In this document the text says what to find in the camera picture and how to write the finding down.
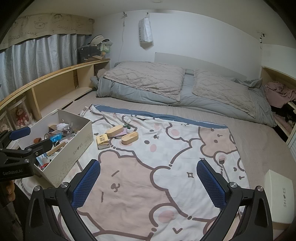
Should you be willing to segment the person's left hand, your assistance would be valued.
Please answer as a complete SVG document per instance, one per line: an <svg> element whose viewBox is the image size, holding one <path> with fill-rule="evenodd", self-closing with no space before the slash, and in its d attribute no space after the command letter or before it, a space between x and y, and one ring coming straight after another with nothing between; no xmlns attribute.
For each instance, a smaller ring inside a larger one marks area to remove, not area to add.
<svg viewBox="0 0 296 241"><path fill-rule="evenodd" d="M8 202L12 202L15 200L15 181L9 181L6 185L6 199Z"/></svg>

